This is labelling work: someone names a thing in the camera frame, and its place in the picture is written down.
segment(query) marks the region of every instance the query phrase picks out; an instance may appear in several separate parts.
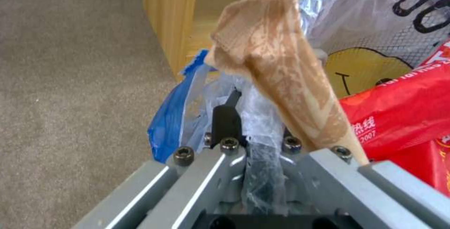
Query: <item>crumpled paper bag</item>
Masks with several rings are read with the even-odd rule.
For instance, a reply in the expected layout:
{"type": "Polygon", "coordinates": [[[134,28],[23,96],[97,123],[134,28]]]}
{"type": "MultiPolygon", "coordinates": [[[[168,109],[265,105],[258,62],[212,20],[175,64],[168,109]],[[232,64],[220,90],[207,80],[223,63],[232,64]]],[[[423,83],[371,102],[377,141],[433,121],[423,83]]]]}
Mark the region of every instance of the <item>crumpled paper bag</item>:
{"type": "Polygon", "coordinates": [[[341,145],[368,159],[300,27],[297,0],[241,0],[228,5],[205,62],[250,79],[277,107],[306,150],[341,145]]]}

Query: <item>red package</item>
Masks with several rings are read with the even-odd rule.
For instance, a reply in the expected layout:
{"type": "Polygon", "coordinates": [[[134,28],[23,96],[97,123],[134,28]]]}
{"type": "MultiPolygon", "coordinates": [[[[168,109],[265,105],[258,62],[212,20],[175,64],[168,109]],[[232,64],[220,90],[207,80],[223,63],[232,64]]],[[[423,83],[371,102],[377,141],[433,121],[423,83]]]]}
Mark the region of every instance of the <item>red package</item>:
{"type": "Polygon", "coordinates": [[[368,158],[386,159],[450,130],[450,61],[340,100],[368,158]]]}
{"type": "Polygon", "coordinates": [[[391,160],[450,197],[449,88],[450,40],[412,72],[341,104],[370,159],[391,160]]]}

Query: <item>plastic bag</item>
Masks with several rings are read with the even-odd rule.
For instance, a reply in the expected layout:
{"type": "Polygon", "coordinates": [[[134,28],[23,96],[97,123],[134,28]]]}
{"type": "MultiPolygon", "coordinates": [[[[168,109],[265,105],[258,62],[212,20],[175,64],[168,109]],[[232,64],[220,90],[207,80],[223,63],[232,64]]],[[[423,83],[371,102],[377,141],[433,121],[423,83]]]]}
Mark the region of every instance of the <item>plastic bag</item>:
{"type": "MultiPolygon", "coordinates": [[[[186,106],[199,96],[211,67],[203,63],[207,50],[202,50],[184,70],[185,79],[177,85],[162,103],[148,127],[148,139],[155,160],[165,162],[180,146],[185,127],[186,106]]],[[[201,125],[203,118],[187,126],[201,125]]]]}
{"type": "Polygon", "coordinates": [[[418,66],[448,38],[450,0],[299,0],[302,28],[329,58],[338,97],[418,66]]]}
{"type": "Polygon", "coordinates": [[[284,124],[275,106],[247,83],[237,110],[247,138],[242,199],[249,214],[287,215],[283,169],[279,161],[284,124]]]}

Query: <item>wooden cabinet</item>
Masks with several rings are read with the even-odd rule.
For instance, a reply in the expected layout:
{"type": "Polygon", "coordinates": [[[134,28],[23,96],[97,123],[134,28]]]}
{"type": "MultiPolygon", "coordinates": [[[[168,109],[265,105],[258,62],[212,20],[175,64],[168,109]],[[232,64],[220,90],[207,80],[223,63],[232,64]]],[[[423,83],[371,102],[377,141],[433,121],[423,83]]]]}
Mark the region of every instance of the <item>wooden cabinet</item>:
{"type": "Polygon", "coordinates": [[[237,0],[143,0],[154,32],[177,80],[199,49],[211,47],[210,33],[223,8],[237,0]]]}

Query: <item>yellow cartoon face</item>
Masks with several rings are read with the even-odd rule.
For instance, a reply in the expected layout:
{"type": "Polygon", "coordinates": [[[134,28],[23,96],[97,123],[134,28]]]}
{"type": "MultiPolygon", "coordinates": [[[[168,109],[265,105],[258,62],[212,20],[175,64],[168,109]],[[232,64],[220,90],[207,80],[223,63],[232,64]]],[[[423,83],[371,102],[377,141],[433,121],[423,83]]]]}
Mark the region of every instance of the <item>yellow cartoon face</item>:
{"type": "Polygon", "coordinates": [[[325,72],[338,98],[350,96],[411,71],[400,58],[367,48],[349,48],[328,56],[325,72]]]}

